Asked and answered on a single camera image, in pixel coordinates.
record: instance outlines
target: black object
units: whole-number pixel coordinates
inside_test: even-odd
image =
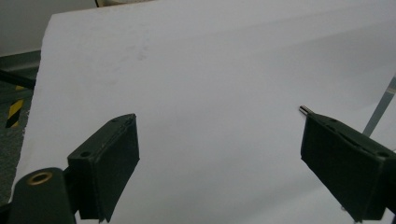
[[[35,80],[27,77],[21,77],[16,74],[12,74],[3,70],[0,70],[0,81],[5,81],[9,84],[14,84],[17,86],[22,86],[24,88],[34,90]]]
[[[302,160],[357,222],[396,213],[396,154],[344,123],[306,114]]]
[[[2,223],[76,223],[77,210],[81,219],[108,222],[139,161],[135,115],[109,121],[67,159],[64,171],[23,177],[12,203],[0,207]]]

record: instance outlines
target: white surface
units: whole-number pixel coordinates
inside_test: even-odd
[[[0,1],[0,57],[40,50],[52,14],[93,7],[94,0]]]
[[[55,15],[17,178],[65,168],[106,121],[136,113],[141,161],[111,223],[352,223],[300,159],[298,106],[362,131],[396,71],[395,11],[169,0]],[[387,147],[394,121],[374,133]]]

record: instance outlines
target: gray floor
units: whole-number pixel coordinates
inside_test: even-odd
[[[0,58],[0,69],[24,77],[35,78],[40,61],[40,51]],[[0,98],[5,92],[15,91],[16,86],[0,81]],[[19,124],[6,128],[12,101],[0,104],[0,205],[8,202],[17,165],[20,160],[23,133],[26,127],[32,97],[24,98]]]

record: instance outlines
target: black bar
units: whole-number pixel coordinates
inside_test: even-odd
[[[0,81],[5,81],[9,84],[22,86],[24,88],[34,90],[35,80],[27,77],[21,77],[3,70],[0,70]]]

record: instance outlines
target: white wall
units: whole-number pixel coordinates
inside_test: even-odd
[[[0,1],[0,57],[41,49],[52,14],[92,7],[94,0]]]

